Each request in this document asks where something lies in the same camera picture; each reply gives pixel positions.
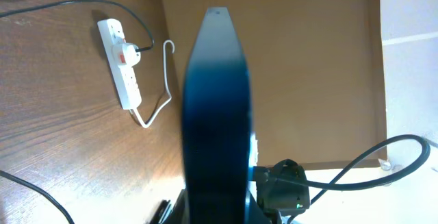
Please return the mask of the blue Samsung Galaxy phone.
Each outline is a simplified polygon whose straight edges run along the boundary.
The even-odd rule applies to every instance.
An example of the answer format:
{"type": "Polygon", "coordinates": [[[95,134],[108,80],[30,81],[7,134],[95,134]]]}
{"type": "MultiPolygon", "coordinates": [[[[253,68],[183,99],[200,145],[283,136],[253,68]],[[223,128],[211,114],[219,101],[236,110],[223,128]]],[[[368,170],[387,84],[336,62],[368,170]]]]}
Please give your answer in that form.
{"type": "Polygon", "coordinates": [[[252,114],[246,58],[226,7],[208,8],[185,73],[190,223],[245,223],[252,114]]]}

